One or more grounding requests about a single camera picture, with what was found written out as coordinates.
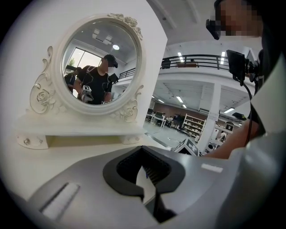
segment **white sticker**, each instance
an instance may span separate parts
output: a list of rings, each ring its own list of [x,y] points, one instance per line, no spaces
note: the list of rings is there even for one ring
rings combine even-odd
[[[206,169],[206,170],[210,170],[216,173],[221,173],[223,171],[222,167],[217,167],[217,166],[213,166],[213,165],[208,165],[208,164],[202,164],[201,166],[202,169]]]

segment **round mirror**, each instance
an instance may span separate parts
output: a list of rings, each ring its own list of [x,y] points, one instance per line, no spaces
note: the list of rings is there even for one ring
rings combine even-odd
[[[65,89],[90,105],[104,105],[126,90],[119,79],[132,77],[136,48],[124,27],[114,22],[89,22],[73,36],[63,56]]]

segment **shelving unit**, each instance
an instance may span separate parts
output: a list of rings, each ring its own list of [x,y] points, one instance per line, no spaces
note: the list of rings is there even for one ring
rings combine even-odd
[[[191,133],[192,137],[196,137],[203,131],[205,124],[206,120],[198,119],[186,114],[183,124],[184,130],[182,132],[185,134]]]

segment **railing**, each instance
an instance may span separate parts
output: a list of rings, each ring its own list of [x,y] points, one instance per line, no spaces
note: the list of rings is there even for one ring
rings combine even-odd
[[[160,69],[166,68],[216,68],[228,70],[227,57],[220,55],[182,55],[164,58]]]
[[[133,69],[130,69],[128,71],[120,73],[119,79],[123,79],[123,78],[126,78],[126,77],[134,76],[135,69],[136,68],[133,68]]]

